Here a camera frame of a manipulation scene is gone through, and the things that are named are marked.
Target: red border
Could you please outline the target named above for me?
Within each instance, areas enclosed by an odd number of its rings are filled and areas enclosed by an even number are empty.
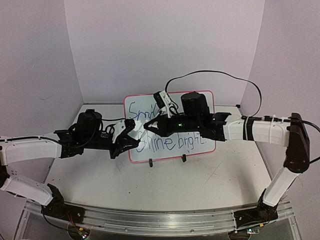
[[[168,92],[169,94],[187,94],[187,93],[191,93],[193,91],[173,91],[173,92]],[[216,112],[215,110],[215,96],[214,93],[210,90],[201,90],[201,91],[197,91],[198,93],[203,93],[203,92],[209,92],[212,94],[212,103],[213,103],[213,113]],[[129,97],[137,97],[137,96],[149,96],[149,95],[153,95],[153,93],[147,93],[147,94],[137,94],[137,95],[128,95],[123,99],[123,109],[124,109],[124,117],[127,118],[126,116],[126,99]],[[202,154],[210,154],[213,153],[214,151],[216,151],[217,149],[217,141],[214,141],[214,150],[212,151],[206,151],[206,152],[201,152],[201,153],[193,153],[193,154],[186,154],[186,156],[190,157],[190,156],[197,156],[197,155],[202,155]],[[128,151],[129,153],[129,160],[130,162],[132,162],[133,164],[139,164],[139,163],[147,163],[149,162],[149,160],[144,160],[144,161],[132,161],[131,159],[131,155],[130,155],[130,150]],[[163,161],[163,160],[168,160],[168,159],[178,159],[181,158],[181,156],[172,156],[172,157],[165,157],[165,158],[157,158],[157,159],[152,159],[152,161]]]

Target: gray wall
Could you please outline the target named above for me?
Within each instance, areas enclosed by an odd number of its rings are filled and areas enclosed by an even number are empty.
[[[263,94],[260,116],[297,112],[320,126],[320,1],[266,0],[258,45],[250,74]],[[247,86],[242,102],[246,114],[258,106]],[[320,135],[307,128],[311,158],[320,155]],[[285,149],[261,144],[273,174],[282,166]],[[289,189],[304,240],[319,239],[320,162],[314,163]]]
[[[83,98],[69,43],[64,0],[0,2],[0,135],[68,127]],[[43,181],[51,161],[15,167]],[[0,191],[0,233],[14,235],[24,200]]]
[[[248,78],[264,0],[66,0],[76,73],[86,103],[164,89],[200,69]],[[170,91],[211,90],[216,104],[239,104],[246,83],[203,73]]]

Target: whiteboard stand foot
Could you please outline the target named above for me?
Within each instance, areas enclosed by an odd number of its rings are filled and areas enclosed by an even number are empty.
[[[185,163],[187,161],[187,155],[183,154],[181,158],[182,158],[182,162]]]
[[[149,166],[152,168],[154,166],[154,162],[152,161],[152,158],[149,158]]]

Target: black band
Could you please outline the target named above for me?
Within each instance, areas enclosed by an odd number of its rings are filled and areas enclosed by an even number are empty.
[[[247,141],[254,141],[254,135],[253,135],[253,132],[252,132],[252,128],[253,128],[253,125],[254,125],[254,118],[253,117],[247,117],[245,120],[244,120],[244,123],[243,123],[243,140],[247,140]]]

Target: table surface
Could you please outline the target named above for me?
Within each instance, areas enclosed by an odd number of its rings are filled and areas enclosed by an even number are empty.
[[[123,105],[83,105],[106,119],[124,116]],[[233,106],[216,112],[240,115]],[[85,149],[83,155],[54,160],[46,179],[65,201],[93,207],[145,211],[230,208],[258,201],[271,179],[255,142],[216,143],[216,151],[181,159],[132,163],[127,152]]]

